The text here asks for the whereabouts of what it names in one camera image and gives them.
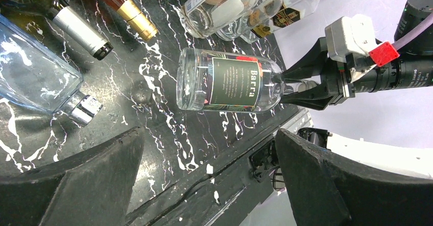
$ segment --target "green label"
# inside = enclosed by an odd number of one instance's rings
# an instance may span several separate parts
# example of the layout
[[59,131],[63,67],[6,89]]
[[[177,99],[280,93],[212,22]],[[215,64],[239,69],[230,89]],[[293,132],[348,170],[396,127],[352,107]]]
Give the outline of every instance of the green label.
[[212,58],[212,88],[207,110],[253,111],[262,85],[261,64],[248,56]]

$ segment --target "bottle neck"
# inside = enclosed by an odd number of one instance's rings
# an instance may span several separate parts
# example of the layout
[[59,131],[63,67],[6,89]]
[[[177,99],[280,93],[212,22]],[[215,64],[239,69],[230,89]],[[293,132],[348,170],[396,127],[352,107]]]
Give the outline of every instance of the bottle neck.
[[149,41],[158,33],[156,27],[145,17],[132,0],[127,0],[117,10],[117,13],[138,33],[145,41]]
[[50,6],[45,12],[45,16],[49,20],[54,20],[54,18],[59,14],[59,12],[68,7],[68,3],[65,0],[52,0]]
[[65,103],[62,111],[79,125],[86,126],[98,114],[101,108],[102,104],[94,97],[77,91]]
[[70,6],[61,9],[53,22],[99,60],[113,49],[108,40],[90,27]]

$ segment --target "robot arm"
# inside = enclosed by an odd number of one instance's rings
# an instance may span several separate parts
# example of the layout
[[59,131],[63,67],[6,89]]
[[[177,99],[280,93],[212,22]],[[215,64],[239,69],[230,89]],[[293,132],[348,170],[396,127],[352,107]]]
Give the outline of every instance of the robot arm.
[[431,86],[433,9],[425,9],[430,1],[407,1],[394,36],[396,48],[374,38],[371,19],[364,15],[327,26],[326,37],[283,73],[286,83],[313,76],[321,83],[283,96],[281,103],[324,110],[360,92]]

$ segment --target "clear glass bottle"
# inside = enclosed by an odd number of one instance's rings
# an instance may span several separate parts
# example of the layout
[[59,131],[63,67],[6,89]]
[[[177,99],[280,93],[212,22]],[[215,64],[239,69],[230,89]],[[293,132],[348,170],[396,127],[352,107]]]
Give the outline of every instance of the clear glass bottle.
[[264,112],[293,93],[270,59],[185,48],[179,64],[176,100],[182,110]]
[[87,125],[102,105],[80,91],[83,76],[0,15],[0,95],[46,114]]
[[319,2],[320,0],[283,0],[283,5],[275,16],[245,32],[240,37],[247,43],[258,41],[314,13]]
[[106,38],[84,21],[65,0],[0,0],[2,14],[41,15],[53,21],[98,60],[113,49]]
[[179,17],[194,37],[206,38],[251,10],[258,0],[187,0]]
[[103,0],[114,9],[145,41],[158,33],[156,27],[146,18],[132,0]]
[[281,9],[281,5],[282,0],[258,0],[254,8],[218,30],[216,34],[225,41],[231,41],[272,18]]

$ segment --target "table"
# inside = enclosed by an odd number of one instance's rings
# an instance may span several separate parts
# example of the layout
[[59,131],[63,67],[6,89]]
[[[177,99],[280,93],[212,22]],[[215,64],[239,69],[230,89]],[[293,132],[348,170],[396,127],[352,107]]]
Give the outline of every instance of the table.
[[277,106],[264,114],[181,111],[176,106],[176,72],[184,47],[261,55],[284,64],[273,36],[253,45],[217,36],[196,39],[181,26],[177,12],[186,0],[134,0],[159,34],[146,43],[100,0],[68,0],[114,50],[97,61],[44,18],[13,20],[85,78],[82,92],[104,104],[81,128],[64,114],[44,116],[0,100],[0,175],[11,176],[62,160],[134,126],[146,129],[146,146],[128,212],[133,212],[209,161],[221,164],[248,147],[258,133],[272,133],[297,112]]

